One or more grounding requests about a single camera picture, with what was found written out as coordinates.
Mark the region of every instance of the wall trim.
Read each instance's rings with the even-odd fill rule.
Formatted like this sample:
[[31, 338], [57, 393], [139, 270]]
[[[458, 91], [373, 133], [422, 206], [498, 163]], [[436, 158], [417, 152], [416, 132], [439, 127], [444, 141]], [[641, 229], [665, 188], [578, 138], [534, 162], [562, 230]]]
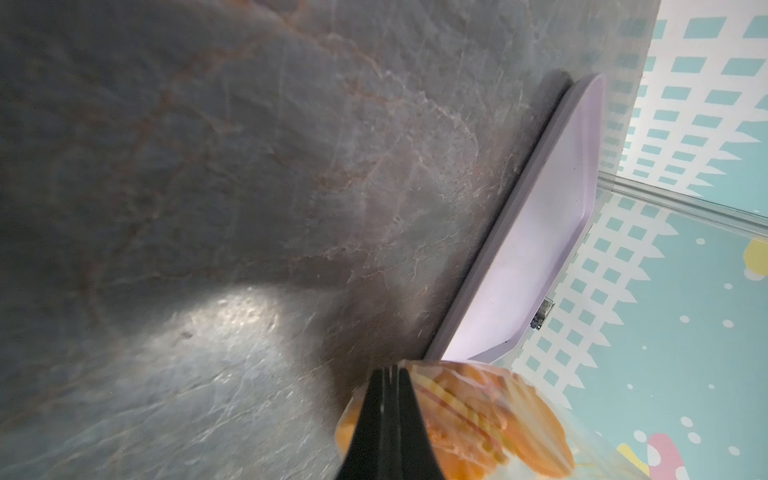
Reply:
[[749, 238], [768, 242], [768, 218], [742, 210], [713, 204], [696, 197], [678, 194], [663, 188], [613, 175], [600, 174], [598, 187], [625, 197], [634, 198], [656, 207], [672, 210], [695, 220], [738, 233]]

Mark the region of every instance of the teal patterned wallpaper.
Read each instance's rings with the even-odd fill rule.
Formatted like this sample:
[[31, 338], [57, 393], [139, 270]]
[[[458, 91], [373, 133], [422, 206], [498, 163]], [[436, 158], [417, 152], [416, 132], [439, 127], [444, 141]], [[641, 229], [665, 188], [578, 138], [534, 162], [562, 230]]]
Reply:
[[662, 1], [618, 174], [768, 216], [766, 63], [768, 2]]
[[768, 244], [619, 195], [511, 363], [652, 480], [768, 478]]

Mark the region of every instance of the marble countertop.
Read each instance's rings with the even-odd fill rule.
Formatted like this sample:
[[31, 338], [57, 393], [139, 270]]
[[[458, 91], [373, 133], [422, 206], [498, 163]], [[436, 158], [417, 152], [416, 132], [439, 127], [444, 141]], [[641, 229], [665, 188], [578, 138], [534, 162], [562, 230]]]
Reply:
[[332, 478], [574, 79], [623, 142], [657, 8], [6, 2], [0, 477]]

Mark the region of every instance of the pink shape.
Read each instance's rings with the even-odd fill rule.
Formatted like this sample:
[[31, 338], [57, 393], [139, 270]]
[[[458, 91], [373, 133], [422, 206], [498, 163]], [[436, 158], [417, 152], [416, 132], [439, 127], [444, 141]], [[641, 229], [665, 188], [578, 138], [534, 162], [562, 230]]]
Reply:
[[[648, 467], [651, 480], [677, 480], [675, 472], [679, 467], [684, 466], [684, 463], [683, 457], [680, 456], [672, 439], [664, 433], [654, 433], [648, 439], [648, 447]], [[656, 455], [656, 452], [651, 452], [651, 448], [658, 452], [660, 457], [658, 465], [651, 465], [653, 463], [651, 456]]]

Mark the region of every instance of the plastic bag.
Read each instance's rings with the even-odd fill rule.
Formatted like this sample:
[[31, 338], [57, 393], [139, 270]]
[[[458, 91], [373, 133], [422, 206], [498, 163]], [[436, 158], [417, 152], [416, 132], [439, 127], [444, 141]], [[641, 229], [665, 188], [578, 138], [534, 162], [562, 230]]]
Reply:
[[[647, 477], [595, 435], [558, 412], [520, 375], [481, 363], [403, 360], [432, 450], [447, 480], [485, 478], [642, 479]], [[336, 427], [349, 449], [366, 386]]]

